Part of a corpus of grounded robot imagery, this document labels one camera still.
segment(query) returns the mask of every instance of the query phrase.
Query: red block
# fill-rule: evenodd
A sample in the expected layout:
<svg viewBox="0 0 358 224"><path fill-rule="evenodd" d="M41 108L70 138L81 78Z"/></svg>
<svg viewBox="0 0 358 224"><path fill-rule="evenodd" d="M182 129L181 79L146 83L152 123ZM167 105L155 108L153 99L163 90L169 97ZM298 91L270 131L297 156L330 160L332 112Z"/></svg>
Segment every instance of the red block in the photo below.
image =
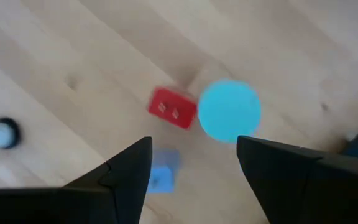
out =
<svg viewBox="0 0 358 224"><path fill-rule="evenodd" d="M158 87L153 92L149 112L183 129L189 129L197 113L197 104L177 91Z"/></svg>

